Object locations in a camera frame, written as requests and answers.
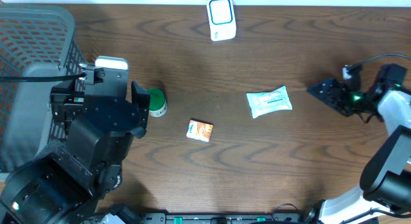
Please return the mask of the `light blue wipes packet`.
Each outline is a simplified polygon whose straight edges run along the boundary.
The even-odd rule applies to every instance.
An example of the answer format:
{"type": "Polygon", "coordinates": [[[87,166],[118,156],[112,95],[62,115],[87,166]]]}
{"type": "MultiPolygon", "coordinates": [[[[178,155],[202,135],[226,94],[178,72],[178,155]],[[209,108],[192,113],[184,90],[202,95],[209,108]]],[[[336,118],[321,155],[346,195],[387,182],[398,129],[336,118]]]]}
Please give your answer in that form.
{"type": "Polygon", "coordinates": [[[293,110],[285,86],[272,92],[246,93],[246,96],[253,119],[279,110],[293,110]]]}

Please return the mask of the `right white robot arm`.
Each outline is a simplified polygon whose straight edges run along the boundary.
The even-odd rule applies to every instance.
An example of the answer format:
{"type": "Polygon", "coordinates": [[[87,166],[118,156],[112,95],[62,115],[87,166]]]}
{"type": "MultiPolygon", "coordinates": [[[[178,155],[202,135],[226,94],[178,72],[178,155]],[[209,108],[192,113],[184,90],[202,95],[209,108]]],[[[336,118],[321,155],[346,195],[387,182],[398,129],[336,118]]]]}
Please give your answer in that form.
{"type": "Polygon", "coordinates": [[[368,114],[385,123],[388,138],[364,167],[360,183],[343,195],[322,200],[305,223],[378,223],[380,216],[410,218],[410,89],[407,69],[381,66],[368,91],[360,90],[361,65],[347,65],[342,82],[330,78],[308,87],[309,94],[339,114],[368,114]]]}

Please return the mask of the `green lid jar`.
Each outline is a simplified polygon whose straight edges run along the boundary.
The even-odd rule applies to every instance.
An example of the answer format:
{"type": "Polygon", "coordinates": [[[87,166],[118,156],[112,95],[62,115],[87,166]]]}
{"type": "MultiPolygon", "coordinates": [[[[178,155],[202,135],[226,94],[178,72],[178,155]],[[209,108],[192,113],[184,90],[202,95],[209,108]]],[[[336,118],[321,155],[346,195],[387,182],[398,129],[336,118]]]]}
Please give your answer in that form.
{"type": "Polygon", "coordinates": [[[150,95],[149,114],[152,117],[161,117],[165,115],[168,109],[166,97],[162,90],[158,88],[148,89],[150,95]]]}

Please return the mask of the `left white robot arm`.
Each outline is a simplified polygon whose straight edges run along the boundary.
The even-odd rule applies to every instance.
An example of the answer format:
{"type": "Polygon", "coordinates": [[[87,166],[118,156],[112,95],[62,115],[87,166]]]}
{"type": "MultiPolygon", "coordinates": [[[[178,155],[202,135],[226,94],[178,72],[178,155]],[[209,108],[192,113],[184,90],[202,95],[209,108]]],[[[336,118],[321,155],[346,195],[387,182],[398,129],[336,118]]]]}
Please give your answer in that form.
{"type": "Polygon", "coordinates": [[[150,95],[128,80],[126,67],[83,65],[51,89],[49,103],[65,136],[7,177],[2,223],[85,221],[121,183],[121,163],[146,133],[150,95]]]}

